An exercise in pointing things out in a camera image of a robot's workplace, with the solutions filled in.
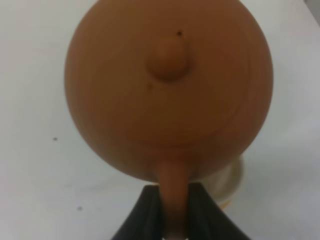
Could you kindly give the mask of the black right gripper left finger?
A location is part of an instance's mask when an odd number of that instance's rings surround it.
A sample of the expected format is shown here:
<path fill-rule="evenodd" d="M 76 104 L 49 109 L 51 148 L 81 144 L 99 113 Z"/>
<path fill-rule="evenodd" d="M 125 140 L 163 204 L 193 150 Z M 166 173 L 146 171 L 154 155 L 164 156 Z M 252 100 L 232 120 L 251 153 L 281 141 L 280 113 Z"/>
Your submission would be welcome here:
<path fill-rule="evenodd" d="M 159 187 L 146 185 L 113 240 L 161 240 L 163 213 Z"/>

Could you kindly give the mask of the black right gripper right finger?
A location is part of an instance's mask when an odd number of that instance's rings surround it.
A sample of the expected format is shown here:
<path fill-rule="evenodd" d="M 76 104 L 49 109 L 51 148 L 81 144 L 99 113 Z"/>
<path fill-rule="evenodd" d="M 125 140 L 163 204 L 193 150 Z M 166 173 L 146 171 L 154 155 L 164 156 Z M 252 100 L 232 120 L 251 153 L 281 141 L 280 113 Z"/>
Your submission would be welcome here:
<path fill-rule="evenodd" d="M 188 186 L 187 238 L 189 240 L 249 240 L 213 201 L 204 186 Z"/>

